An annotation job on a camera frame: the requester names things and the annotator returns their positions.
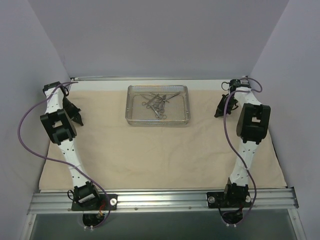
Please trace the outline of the steel ring-handled clamp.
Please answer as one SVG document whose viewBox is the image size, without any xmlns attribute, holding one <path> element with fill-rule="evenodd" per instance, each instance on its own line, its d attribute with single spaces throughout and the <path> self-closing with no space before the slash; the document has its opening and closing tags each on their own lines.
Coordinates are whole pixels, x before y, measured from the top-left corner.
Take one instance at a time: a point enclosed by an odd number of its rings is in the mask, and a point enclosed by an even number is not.
<svg viewBox="0 0 320 240">
<path fill-rule="evenodd" d="M 166 103 L 166 98 L 167 95 L 164 94 L 163 96 L 159 97 L 156 99 L 155 103 L 153 104 L 153 107 L 155 108 L 155 110 L 159 113 L 162 112 L 162 109 Z"/>
</svg>

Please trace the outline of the beige wrapping cloth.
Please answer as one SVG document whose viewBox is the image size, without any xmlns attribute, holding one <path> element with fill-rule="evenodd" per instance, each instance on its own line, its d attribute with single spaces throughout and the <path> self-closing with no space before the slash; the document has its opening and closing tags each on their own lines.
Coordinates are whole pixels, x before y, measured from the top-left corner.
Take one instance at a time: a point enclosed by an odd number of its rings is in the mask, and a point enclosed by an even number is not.
<svg viewBox="0 0 320 240">
<path fill-rule="evenodd" d="M 222 92 L 190 90 L 191 118 L 183 127 L 131 126 L 125 118 L 126 91 L 74 91 L 69 100 L 81 110 L 77 151 L 86 173 L 105 189 L 224 188 L 236 155 L 215 118 Z M 226 118 L 237 148 L 236 109 Z"/>
</svg>

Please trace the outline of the steel scissors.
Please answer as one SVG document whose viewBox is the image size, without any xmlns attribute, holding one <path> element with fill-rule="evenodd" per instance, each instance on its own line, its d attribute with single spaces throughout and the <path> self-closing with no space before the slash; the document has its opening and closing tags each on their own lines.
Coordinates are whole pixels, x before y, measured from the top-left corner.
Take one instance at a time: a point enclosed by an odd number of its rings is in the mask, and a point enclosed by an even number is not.
<svg viewBox="0 0 320 240">
<path fill-rule="evenodd" d="M 163 98 L 160 97 L 159 94 L 142 94 L 141 97 L 144 99 L 144 101 L 141 103 L 143 106 L 149 107 L 151 106 L 158 106 L 160 103 L 162 103 Z"/>
</svg>

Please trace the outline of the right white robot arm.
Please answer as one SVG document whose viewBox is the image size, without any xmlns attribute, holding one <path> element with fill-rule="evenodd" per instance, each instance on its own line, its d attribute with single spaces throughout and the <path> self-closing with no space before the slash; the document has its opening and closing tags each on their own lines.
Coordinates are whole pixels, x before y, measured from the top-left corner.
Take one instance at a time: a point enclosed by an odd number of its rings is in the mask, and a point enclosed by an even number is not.
<svg viewBox="0 0 320 240">
<path fill-rule="evenodd" d="M 267 136 L 271 107 L 262 104 L 254 95 L 260 93 L 262 85 L 255 79 L 245 76 L 232 79 L 228 83 L 228 93 L 223 94 L 214 116 L 223 118 L 223 129 L 226 140 L 236 154 L 236 162 L 222 193 L 223 203 L 234 206 L 238 202 L 249 201 L 249 181 L 256 183 L 250 173 L 254 155 L 259 144 Z M 241 113 L 236 125 L 236 135 L 239 137 L 239 147 L 232 144 L 227 131 L 227 115 L 241 107 Z"/>
</svg>

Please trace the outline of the wire mesh instrument tray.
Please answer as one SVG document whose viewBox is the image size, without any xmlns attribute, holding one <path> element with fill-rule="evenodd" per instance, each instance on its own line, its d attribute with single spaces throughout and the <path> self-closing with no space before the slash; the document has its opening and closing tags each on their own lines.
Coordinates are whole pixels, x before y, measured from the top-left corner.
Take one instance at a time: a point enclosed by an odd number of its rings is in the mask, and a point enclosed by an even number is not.
<svg viewBox="0 0 320 240">
<path fill-rule="evenodd" d="M 185 85 L 130 85 L 125 119 L 131 126 L 185 126 L 191 119 Z"/>
</svg>

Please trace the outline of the steel ring-handled forceps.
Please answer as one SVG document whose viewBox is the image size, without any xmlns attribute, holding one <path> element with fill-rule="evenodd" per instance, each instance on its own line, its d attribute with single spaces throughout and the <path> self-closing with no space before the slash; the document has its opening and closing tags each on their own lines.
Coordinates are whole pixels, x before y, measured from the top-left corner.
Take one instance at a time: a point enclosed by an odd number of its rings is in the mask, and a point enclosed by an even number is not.
<svg viewBox="0 0 320 240">
<path fill-rule="evenodd" d="M 167 116 L 165 115 L 165 104 L 167 95 L 157 96 L 152 103 L 152 110 L 155 113 L 155 117 L 159 120 L 165 120 Z"/>
</svg>

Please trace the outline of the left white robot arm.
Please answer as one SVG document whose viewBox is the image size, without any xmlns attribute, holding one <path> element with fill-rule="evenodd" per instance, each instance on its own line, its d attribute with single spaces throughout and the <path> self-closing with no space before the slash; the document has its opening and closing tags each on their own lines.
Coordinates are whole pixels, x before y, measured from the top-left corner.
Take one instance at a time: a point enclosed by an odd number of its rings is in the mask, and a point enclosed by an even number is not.
<svg viewBox="0 0 320 240">
<path fill-rule="evenodd" d="M 77 131 L 74 124 L 83 126 L 81 109 L 68 100 L 69 91 L 59 81 L 47 84 L 42 89 L 46 96 L 46 111 L 40 121 L 53 144 L 60 149 L 71 175 L 72 200 L 81 207 L 95 210 L 101 197 L 94 183 L 86 178 L 86 171 L 76 146 Z"/>
</svg>

